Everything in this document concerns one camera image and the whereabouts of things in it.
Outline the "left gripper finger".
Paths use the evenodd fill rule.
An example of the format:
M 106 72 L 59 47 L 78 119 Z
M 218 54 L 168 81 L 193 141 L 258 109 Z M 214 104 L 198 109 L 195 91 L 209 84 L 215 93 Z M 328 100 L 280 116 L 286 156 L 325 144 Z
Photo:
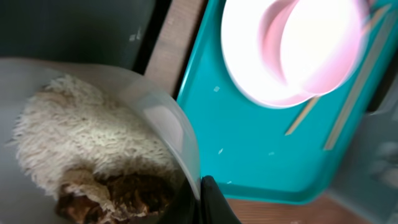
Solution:
M 201 179 L 201 218 L 204 224 L 241 224 L 210 175 Z

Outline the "rice food waste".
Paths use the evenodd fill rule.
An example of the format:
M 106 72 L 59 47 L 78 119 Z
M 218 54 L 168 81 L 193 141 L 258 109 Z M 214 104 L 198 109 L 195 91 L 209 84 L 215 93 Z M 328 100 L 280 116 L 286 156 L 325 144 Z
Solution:
M 155 132 L 113 97 L 74 76 L 27 101 L 12 130 L 20 168 L 75 223 L 160 215 L 183 172 Z

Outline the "pink shallow bowl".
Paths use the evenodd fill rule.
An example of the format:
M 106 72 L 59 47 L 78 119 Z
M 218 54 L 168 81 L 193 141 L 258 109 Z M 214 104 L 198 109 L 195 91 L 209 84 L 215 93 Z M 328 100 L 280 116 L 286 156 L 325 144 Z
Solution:
M 357 69 L 368 15 L 364 1 L 227 0 L 221 49 L 229 76 L 246 98 L 269 108 L 328 94 Z

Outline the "grey metal bowl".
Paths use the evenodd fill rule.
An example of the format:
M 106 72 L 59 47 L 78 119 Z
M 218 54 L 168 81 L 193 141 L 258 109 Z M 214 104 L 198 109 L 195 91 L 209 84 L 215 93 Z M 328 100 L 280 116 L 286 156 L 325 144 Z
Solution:
M 57 201 L 20 168 L 12 130 L 28 99 L 53 79 L 74 76 L 132 110 L 173 155 L 183 172 L 176 193 L 188 192 L 189 204 L 200 198 L 200 165 L 193 128 L 176 101 L 142 75 L 119 67 L 50 62 L 26 58 L 1 60 L 1 222 L 75 223 L 57 213 Z M 153 223 L 160 215 L 136 222 Z

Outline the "wooden chopstick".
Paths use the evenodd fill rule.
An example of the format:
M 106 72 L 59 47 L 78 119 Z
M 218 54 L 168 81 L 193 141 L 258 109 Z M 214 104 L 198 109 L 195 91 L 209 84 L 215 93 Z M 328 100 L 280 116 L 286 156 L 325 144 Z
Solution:
M 376 8 L 376 10 L 370 15 L 370 18 L 368 21 L 365 23 L 363 29 L 362 29 L 362 35 L 369 34 L 371 29 L 374 28 L 377 23 L 381 20 L 382 16 L 392 7 L 392 4 L 386 4 L 383 7 Z M 307 117 L 309 112 L 311 112 L 312 108 L 316 105 L 318 100 L 320 99 L 320 96 L 316 96 L 311 98 L 304 109 L 301 111 L 301 113 L 296 117 L 294 122 L 291 124 L 289 129 L 285 132 L 285 135 L 288 136 L 292 134 L 297 127 L 300 125 L 300 123 Z
M 358 76 L 350 90 L 346 101 L 335 121 L 335 124 L 330 132 L 330 135 L 323 147 L 324 150 L 332 150 L 354 108 L 356 101 L 358 100 L 363 87 L 365 86 L 367 79 L 369 78 L 372 67 L 376 64 L 378 57 L 380 56 L 385 41 L 389 38 L 389 33 L 394 28 L 394 24 L 397 19 L 397 9 L 388 12 L 382 21 L 379 32 L 374 38 L 374 42 L 369 49 L 367 56 L 364 58 L 362 67 L 359 70 Z

